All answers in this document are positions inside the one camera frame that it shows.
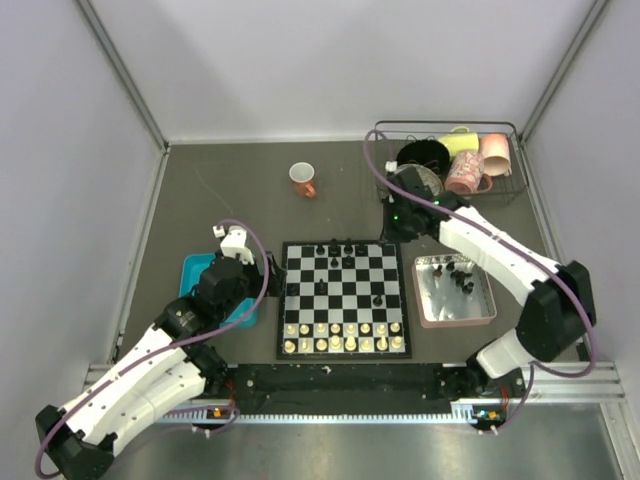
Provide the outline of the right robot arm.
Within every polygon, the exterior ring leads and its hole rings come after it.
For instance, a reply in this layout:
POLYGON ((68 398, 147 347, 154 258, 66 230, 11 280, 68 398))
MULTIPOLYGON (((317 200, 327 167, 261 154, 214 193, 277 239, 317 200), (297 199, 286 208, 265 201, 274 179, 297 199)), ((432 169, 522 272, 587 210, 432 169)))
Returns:
POLYGON ((594 299, 584 265, 562 265, 524 247, 456 193, 433 195, 413 165, 389 161, 376 176, 389 191, 385 239, 434 239, 497 280, 522 308, 515 327, 471 356, 466 380, 474 393, 492 394, 504 375, 520 367, 549 372, 549 362, 577 339, 594 336, 594 299))

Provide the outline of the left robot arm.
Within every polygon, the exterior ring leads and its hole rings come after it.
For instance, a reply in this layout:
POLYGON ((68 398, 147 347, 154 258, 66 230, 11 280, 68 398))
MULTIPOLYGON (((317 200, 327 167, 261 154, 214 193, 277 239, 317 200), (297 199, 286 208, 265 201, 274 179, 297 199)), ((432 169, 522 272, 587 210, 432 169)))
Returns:
POLYGON ((43 459, 66 479, 98 479, 124 448, 157 419, 187 400, 216 396, 227 387, 228 363, 209 340, 235 327, 231 315, 246 300, 250 316, 266 297, 279 297, 287 273, 263 252, 217 252, 199 280, 166 305, 139 342, 85 392, 35 418, 43 459))

